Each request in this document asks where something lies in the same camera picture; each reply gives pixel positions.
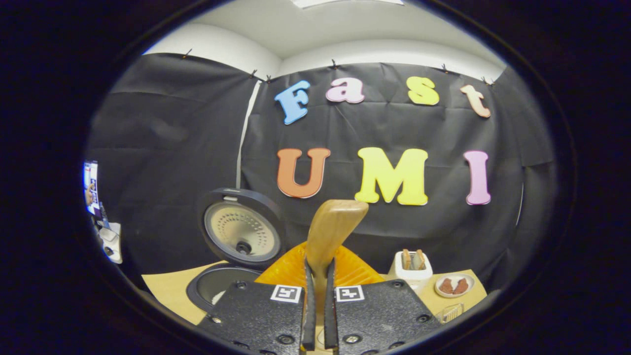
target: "black curtain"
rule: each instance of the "black curtain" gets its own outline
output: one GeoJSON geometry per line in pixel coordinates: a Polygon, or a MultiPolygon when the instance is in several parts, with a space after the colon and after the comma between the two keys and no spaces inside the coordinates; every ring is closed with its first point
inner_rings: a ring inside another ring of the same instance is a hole
{"type": "Polygon", "coordinates": [[[203,240],[195,202],[235,186],[240,137],[256,79],[203,58],[142,56],[92,122],[86,159],[122,225],[123,264],[153,274],[218,261],[203,240]]]}
{"type": "Polygon", "coordinates": [[[306,240],[321,203],[354,199],[363,169],[357,152],[364,147],[382,148],[393,166],[406,149],[428,153],[428,203],[404,206],[396,199],[385,203],[380,196],[345,242],[378,272],[389,270],[395,252],[420,248],[435,273],[471,268],[490,291],[520,271],[545,235],[557,196],[553,147],[536,100],[510,68],[492,86],[424,66],[385,63],[319,68],[263,83],[242,147],[243,187],[264,193],[282,206],[288,244],[293,246],[306,240]],[[437,105],[412,103],[406,86],[411,76],[435,83],[440,95],[437,105]],[[326,99],[331,82],[344,77],[363,81],[363,102],[326,99]],[[285,113],[274,97],[300,80],[311,85],[306,90],[309,111],[285,125],[285,113]],[[490,118],[472,110],[460,91],[467,84],[484,95],[490,118]],[[308,199],[284,195],[276,184],[277,151],[301,149],[295,180],[304,184],[310,173],[307,151],[318,147],[331,150],[321,190],[308,199]],[[466,203],[470,172],[463,153],[468,150],[488,154],[492,196],[488,205],[466,203]]]}

